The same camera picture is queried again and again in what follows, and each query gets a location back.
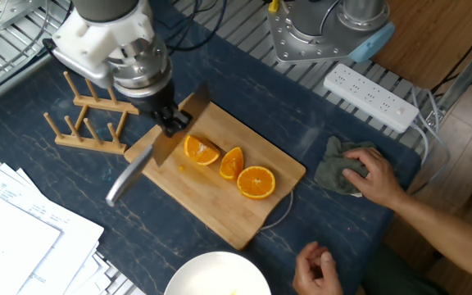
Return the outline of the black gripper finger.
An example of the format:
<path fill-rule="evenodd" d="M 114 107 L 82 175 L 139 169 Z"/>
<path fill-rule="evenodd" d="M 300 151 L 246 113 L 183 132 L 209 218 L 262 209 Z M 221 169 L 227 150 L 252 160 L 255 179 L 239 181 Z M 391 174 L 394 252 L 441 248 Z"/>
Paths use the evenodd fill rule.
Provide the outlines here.
<path fill-rule="evenodd" d="M 172 138 L 175 134 L 175 122 L 172 112 L 168 111 L 154 111 L 152 113 L 154 121 L 161 127 L 163 134 Z"/>
<path fill-rule="evenodd" d="M 180 110 L 177 105 L 173 106 L 171 110 L 172 117 L 170 129 L 173 132 L 179 132 L 181 130 L 186 129 L 189 126 L 193 117 L 186 111 Z"/>

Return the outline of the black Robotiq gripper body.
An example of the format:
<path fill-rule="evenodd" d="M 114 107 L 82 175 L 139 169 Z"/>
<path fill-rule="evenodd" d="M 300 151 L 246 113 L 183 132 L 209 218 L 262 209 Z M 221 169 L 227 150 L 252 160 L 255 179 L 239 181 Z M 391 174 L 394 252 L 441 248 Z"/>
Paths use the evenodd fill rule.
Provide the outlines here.
<path fill-rule="evenodd" d="M 177 109 L 175 102 L 175 84 L 171 79 L 165 87 L 154 94 L 131 98 L 131 103 L 144 114 L 159 114 L 165 118 L 170 117 Z"/>

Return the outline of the person's left hand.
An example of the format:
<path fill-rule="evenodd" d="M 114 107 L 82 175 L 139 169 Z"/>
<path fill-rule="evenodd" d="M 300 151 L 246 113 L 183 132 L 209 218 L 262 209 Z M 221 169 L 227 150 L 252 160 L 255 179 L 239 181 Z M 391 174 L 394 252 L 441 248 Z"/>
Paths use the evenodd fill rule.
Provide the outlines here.
<path fill-rule="evenodd" d="M 299 295 L 343 295 L 336 262 L 327 247 L 308 243 L 296 258 L 293 288 Z"/>

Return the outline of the person's right hand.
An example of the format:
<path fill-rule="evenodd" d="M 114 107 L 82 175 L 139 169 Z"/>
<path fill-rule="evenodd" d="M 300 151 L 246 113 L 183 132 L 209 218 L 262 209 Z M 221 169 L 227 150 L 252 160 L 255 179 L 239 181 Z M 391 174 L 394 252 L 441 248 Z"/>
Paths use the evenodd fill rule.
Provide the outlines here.
<path fill-rule="evenodd" d="M 363 177 L 354 170 L 344 169 L 343 175 L 364 197 L 381 206 L 396 209 L 408 198 L 406 192 L 397 182 L 393 167 L 373 147 L 360 147 L 344 153 L 349 159 L 360 161 L 368 170 Z"/>

